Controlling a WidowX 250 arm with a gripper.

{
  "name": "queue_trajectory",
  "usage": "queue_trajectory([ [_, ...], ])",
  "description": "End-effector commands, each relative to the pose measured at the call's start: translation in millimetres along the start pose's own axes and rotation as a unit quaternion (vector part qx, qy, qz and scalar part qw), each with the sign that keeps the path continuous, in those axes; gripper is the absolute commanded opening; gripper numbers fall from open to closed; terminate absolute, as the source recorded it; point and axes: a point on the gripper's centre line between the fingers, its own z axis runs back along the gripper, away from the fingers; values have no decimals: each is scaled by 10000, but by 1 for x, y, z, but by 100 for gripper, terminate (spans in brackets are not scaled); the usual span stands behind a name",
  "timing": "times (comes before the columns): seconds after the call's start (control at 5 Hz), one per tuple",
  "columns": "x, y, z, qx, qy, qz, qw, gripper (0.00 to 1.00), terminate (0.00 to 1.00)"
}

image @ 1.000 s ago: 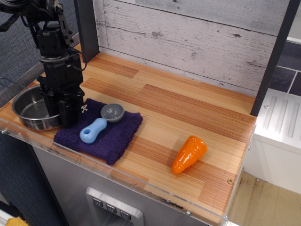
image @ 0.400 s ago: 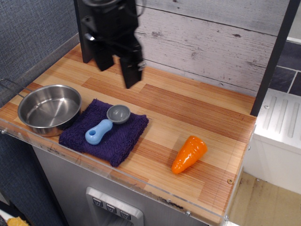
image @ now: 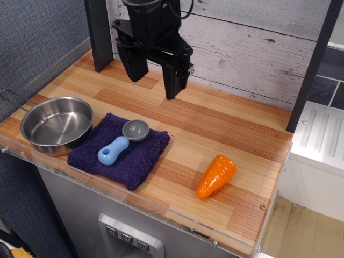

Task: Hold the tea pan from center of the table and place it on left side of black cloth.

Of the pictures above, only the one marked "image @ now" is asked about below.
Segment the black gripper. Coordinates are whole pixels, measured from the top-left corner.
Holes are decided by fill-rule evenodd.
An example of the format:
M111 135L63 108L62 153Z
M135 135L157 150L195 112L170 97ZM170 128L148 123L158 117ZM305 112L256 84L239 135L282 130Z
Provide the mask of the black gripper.
M148 61L162 67L166 99L187 85L193 72L192 47L179 34L182 20L179 1L124 1L129 19L112 22L117 50L128 77L137 82L148 73Z

